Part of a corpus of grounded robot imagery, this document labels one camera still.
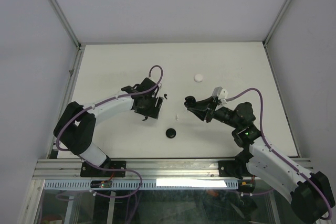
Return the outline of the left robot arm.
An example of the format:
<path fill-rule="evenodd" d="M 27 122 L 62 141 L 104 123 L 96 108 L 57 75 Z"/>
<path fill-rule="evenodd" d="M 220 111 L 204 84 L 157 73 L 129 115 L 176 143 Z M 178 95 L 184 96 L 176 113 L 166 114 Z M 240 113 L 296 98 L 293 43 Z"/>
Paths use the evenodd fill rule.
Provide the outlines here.
<path fill-rule="evenodd" d="M 53 134 L 69 152 L 90 163 L 99 176 L 106 175 L 110 157 L 93 143 L 95 127 L 122 112 L 134 111 L 145 118 L 157 119 L 163 98 L 159 87 L 145 78 L 140 84 L 123 87 L 114 97 L 85 106 L 78 102 L 67 105 Z"/>

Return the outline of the black earbud case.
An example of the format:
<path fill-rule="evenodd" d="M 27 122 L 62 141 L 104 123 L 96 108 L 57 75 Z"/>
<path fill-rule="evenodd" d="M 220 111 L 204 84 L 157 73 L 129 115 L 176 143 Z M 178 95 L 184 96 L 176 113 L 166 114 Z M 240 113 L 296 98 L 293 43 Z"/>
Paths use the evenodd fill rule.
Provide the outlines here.
<path fill-rule="evenodd" d="M 176 137 L 176 130 L 174 128 L 168 128 L 165 132 L 167 138 L 175 138 Z"/>
<path fill-rule="evenodd" d="M 193 97 L 193 96 L 187 96 L 187 97 L 185 98 L 185 101 L 184 101 L 184 106 L 185 106 L 186 108 L 190 108 L 190 107 L 194 106 L 195 103 L 196 103 L 196 99 L 195 99 L 195 97 Z"/>

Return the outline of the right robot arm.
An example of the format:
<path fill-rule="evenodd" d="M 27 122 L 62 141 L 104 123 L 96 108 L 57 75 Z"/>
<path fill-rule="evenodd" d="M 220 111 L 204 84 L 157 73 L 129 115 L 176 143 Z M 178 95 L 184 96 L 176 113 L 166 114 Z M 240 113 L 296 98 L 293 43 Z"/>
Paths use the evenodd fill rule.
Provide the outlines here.
<path fill-rule="evenodd" d="M 256 117 L 251 103 L 240 103 L 233 110 L 219 104 L 218 97 L 196 101 L 188 96 L 184 102 L 187 110 L 201 121 L 217 120 L 234 129 L 234 141 L 243 150 L 235 156 L 235 164 L 227 173 L 236 178 L 249 173 L 261 178 L 290 203 L 304 223 L 328 220 L 335 200 L 327 176 L 311 172 L 270 144 L 261 128 L 254 124 Z"/>

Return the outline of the aluminium mounting rail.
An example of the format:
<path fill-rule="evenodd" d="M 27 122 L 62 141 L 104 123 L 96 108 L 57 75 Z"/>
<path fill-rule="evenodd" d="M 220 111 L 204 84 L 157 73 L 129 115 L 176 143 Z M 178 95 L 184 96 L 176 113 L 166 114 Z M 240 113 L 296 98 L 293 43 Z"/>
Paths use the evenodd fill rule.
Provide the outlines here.
<path fill-rule="evenodd" d="M 138 179 L 138 176 L 130 170 L 138 172 L 143 179 L 217 179 L 228 177 L 226 167 L 233 163 L 233 158 L 117 158 L 112 161 L 112 167 L 122 170 L 117 179 Z M 39 159 L 33 179 L 99 179 L 108 178 L 111 174 L 94 170 L 78 158 Z"/>

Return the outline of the right aluminium frame post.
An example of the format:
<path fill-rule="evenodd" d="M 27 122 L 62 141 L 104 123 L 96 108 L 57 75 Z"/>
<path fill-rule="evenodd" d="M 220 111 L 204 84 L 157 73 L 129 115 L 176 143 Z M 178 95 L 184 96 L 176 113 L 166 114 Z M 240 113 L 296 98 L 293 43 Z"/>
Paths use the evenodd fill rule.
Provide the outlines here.
<path fill-rule="evenodd" d="M 284 3 L 282 4 L 273 24 L 270 27 L 269 32 L 267 33 L 265 39 L 263 40 L 263 46 L 267 47 L 269 44 L 270 40 L 272 39 L 274 33 L 276 32 L 278 26 L 280 25 L 280 22 L 282 21 L 283 17 L 285 16 L 288 8 L 290 7 L 291 3 L 293 0 L 285 0 Z"/>

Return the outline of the aluminium frame post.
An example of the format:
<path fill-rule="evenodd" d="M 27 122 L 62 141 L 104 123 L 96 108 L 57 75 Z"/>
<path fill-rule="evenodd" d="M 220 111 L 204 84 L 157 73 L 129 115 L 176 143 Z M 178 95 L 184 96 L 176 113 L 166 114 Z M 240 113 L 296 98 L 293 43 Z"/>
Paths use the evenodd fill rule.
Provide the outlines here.
<path fill-rule="evenodd" d="M 274 33 L 276 32 L 278 26 L 280 25 L 280 22 L 282 21 L 283 17 L 285 16 L 288 8 L 290 7 L 291 3 L 293 0 L 285 0 L 284 3 L 282 4 L 273 24 L 270 27 L 269 32 L 267 33 L 265 39 L 263 40 L 263 46 L 267 47 L 269 44 L 270 40 L 272 39 Z"/>
<path fill-rule="evenodd" d="M 74 30 L 72 29 L 68 19 L 65 16 L 61 6 L 59 5 L 57 0 L 48 0 L 52 9 L 54 10 L 57 18 L 59 19 L 62 27 L 64 28 L 65 32 L 67 33 L 68 37 L 70 38 L 71 42 L 75 45 L 77 49 L 80 49 L 81 43 L 76 36 Z"/>

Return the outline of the left aluminium frame post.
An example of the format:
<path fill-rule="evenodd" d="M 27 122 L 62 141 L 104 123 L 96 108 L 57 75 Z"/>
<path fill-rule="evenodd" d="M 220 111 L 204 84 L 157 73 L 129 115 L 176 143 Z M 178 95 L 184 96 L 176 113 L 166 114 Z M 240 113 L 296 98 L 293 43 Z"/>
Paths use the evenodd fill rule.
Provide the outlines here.
<path fill-rule="evenodd" d="M 72 29 L 68 19 L 65 16 L 61 6 L 59 5 L 57 0 L 48 0 L 52 9 L 54 10 L 57 18 L 59 19 L 62 27 L 64 28 L 65 32 L 67 33 L 68 37 L 70 38 L 71 42 L 75 45 L 77 49 L 80 49 L 81 43 L 76 36 L 74 30 Z"/>

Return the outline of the white earbud case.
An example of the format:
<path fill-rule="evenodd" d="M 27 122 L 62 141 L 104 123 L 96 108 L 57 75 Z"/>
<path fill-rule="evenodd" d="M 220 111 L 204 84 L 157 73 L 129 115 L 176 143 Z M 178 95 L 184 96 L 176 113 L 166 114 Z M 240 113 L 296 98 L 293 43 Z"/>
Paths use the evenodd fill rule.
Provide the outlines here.
<path fill-rule="evenodd" d="M 194 81 L 197 82 L 197 83 L 202 82 L 203 79 L 204 79 L 204 77 L 203 77 L 202 74 L 196 74 L 196 75 L 194 76 Z"/>

